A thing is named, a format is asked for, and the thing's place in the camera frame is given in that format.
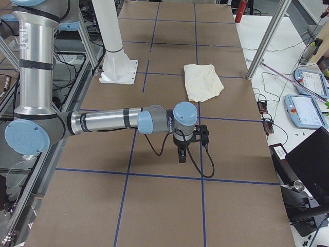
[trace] black monitor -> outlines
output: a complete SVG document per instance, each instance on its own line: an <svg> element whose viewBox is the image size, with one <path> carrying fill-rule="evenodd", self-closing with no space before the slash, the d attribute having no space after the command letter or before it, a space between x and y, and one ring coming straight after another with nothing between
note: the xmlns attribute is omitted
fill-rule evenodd
<svg viewBox="0 0 329 247"><path fill-rule="evenodd" d="M286 159L320 205L329 205L329 133L320 127Z"/></svg>

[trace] blue joint cap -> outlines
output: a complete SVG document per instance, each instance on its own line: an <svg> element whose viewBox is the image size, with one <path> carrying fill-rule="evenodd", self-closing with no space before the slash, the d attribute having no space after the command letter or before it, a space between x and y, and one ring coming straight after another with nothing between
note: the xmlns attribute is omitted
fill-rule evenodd
<svg viewBox="0 0 329 247"><path fill-rule="evenodd" d="M30 120L12 121L5 129L5 138L17 153L26 155L38 155L50 146L48 133Z"/></svg>
<svg viewBox="0 0 329 247"><path fill-rule="evenodd" d="M68 23L61 23L57 30L59 31L78 31L80 28L80 21L77 22L68 22Z"/></svg>
<svg viewBox="0 0 329 247"><path fill-rule="evenodd" d="M174 117L181 125L194 126L197 121L197 109L190 102L178 103L174 108Z"/></svg>
<svg viewBox="0 0 329 247"><path fill-rule="evenodd" d="M137 114L138 131L141 134L152 134L153 121L151 114L148 111L139 112Z"/></svg>
<svg viewBox="0 0 329 247"><path fill-rule="evenodd" d="M15 17L13 14L4 14L0 17L1 20L4 20L6 22L18 22L19 20Z"/></svg>
<svg viewBox="0 0 329 247"><path fill-rule="evenodd" d="M24 6L24 7L33 7L43 3L46 0L11 0L14 4Z"/></svg>

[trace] sticker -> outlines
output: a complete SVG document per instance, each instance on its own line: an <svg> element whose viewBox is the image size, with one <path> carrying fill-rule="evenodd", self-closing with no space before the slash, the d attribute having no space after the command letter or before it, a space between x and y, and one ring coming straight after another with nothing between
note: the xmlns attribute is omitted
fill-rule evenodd
<svg viewBox="0 0 329 247"><path fill-rule="evenodd" d="M281 146L274 147L274 150L281 160L286 159L286 152L283 150L283 148Z"/></svg>
<svg viewBox="0 0 329 247"><path fill-rule="evenodd" d="M20 49L30 49L30 27L20 26Z"/></svg>

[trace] red bottle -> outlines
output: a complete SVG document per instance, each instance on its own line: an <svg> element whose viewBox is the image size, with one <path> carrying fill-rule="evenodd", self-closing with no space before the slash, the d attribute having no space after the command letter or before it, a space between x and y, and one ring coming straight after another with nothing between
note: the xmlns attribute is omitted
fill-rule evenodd
<svg viewBox="0 0 329 247"><path fill-rule="evenodd" d="M246 7L247 7L247 1L242 0L239 4L239 9L237 10L237 14L236 14L236 17L235 17L235 23L240 23L242 15L246 10Z"/></svg>

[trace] white cloth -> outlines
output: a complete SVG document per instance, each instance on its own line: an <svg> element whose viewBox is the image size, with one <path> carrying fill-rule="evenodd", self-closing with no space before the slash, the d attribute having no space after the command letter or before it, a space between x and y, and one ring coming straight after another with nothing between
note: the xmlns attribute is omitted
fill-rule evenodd
<svg viewBox="0 0 329 247"><path fill-rule="evenodd" d="M204 102L224 89L214 65L184 65L185 88L190 101Z"/></svg>

